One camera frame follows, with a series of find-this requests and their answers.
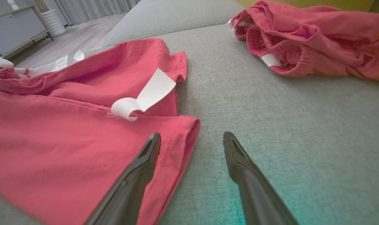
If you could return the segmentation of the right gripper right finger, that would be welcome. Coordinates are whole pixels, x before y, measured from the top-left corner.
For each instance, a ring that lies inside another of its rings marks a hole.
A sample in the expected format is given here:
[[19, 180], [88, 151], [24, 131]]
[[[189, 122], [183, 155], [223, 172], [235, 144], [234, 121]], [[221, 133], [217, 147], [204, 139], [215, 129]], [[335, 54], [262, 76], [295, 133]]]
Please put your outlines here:
[[223, 145], [229, 175], [238, 185], [246, 224], [297, 225], [295, 217], [233, 133], [224, 133]]

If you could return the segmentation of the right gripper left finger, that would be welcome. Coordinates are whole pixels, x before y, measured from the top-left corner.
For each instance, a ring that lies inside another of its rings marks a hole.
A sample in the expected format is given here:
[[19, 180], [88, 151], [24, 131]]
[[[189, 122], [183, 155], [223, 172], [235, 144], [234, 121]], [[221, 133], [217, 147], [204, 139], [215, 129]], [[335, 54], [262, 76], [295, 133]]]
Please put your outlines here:
[[116, 179], [85, 225], [135, 225], [161, 148], [159, 133], [151, 134], [133, 161]]

